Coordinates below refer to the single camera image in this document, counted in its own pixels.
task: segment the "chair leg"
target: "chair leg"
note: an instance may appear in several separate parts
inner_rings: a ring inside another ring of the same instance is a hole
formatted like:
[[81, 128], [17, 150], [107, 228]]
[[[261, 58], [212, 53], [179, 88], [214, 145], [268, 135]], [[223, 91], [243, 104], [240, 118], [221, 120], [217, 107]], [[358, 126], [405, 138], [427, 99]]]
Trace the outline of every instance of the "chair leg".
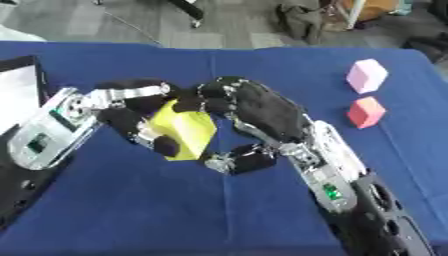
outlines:
[[168, 0], [179, 9], [182, 9], [188, 15], [190, 15], [194, 20], [192, 22], [192, 27], [197, 28], [201, 25], [202, 20], [204, 19], [204, 11], [196, 7], [194, 4], [190, 4], [186, 0]]

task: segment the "cable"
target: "cable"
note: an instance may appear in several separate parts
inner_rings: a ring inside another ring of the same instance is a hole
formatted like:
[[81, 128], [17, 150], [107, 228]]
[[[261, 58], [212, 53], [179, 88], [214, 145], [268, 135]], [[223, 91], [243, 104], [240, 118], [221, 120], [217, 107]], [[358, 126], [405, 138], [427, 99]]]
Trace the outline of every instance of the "cable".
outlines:
[[118, 16], [116, 16], [116, 15], [114, 15], [114, 14], [112, 14], [112, 13], [106, 11], [106, 10], [104, 10], [104, 13], [107, 14], [107, 15], [109, 15], [109, 16], [111, 16], [112, 18], [118, 20], [119, 22], [121, 22], [121, 23], [123, 23], [123, 24], [125, 24], [125, 25], [127, 25], [127, 26], [129, 26], [129, 27], [131, 27], [131, 28], [133, 28], [133, 29], [135, 29], [135, 30], [137, 30], [137, 31], [140, 32], [143, 36], [145, 36], [146, 38], [148, 38], [148, 39], [151, 40], [152, 42], [155, 42], [155, 43], [156, 43], [157, 45], [159, 45], [160, 47], [164, 47], [163, 44], [162, 44], [160, 41], [156, 40], [152, 35], [150, 35], [150, 34], [147, 33], [146, 31], [144, 31], [143, 29], [137, 27], [136, 25], [133, 25], [133, 24], [127, 22], [126, 20], [124, 20], [124, 19], [122, 19], [122, 18], [120, 18], [120, 17], [118, 17]]

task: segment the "yellow cube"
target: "yellow cube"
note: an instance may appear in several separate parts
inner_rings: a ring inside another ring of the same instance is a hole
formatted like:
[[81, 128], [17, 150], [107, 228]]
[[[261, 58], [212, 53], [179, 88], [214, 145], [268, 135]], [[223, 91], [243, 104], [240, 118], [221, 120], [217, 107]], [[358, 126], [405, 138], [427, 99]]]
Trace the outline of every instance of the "yellow cube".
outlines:
[[197, 160], [215, 135], [216, 125], [204, 112], [174, 112], [172, 106], [176, 102], [167, 102], [147, 124], [180, 145], [179, 153], [166, 157], [168, 161]]

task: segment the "red cube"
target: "red cube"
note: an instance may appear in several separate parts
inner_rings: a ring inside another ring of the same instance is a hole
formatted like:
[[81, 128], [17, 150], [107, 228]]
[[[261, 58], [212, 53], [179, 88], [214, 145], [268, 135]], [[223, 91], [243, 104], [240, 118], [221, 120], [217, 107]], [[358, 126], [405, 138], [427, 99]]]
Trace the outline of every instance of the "red cube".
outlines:
[[372, 96], [356, 100], [348, 117], [359, 129], [373, 126], [380, 121], [386, 109]]

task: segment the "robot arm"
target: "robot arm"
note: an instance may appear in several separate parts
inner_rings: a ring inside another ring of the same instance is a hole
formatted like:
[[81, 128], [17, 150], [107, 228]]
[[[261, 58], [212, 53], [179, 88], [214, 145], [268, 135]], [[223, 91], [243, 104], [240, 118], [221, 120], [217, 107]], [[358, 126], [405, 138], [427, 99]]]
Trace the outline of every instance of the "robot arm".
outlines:
[[312, 121], [303, 107], [240, 77], [217, 78], [199, 85], [194, 94], [196, 101], [181, 99], [174, 110], [216, 113], [229, 119], [238, 133], [260, 141], [205, 155], [207, 167], [235, 175], [286, 157], [348, 255], [435, 255], [392, 191], [333, 126]]

